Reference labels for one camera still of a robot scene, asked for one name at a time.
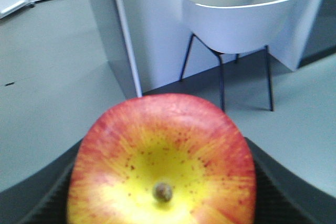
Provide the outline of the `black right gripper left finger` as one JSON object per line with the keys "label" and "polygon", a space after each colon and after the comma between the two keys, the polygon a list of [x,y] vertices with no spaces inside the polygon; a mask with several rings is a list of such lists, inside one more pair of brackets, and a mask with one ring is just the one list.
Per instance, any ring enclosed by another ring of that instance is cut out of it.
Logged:
{"label": "black right gripper left finger", "polygon": [[1,223],[66,223],[69,178],[80,143],[1,192]]}

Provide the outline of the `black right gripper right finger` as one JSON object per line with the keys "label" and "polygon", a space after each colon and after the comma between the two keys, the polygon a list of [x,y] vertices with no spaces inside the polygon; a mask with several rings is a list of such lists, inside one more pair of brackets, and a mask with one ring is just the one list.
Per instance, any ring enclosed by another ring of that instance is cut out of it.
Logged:
{"label": "black right gripper right finger", "polygon": [[335,197],[292,173],[250,139],[257,177],[254,223],[335,223]]}

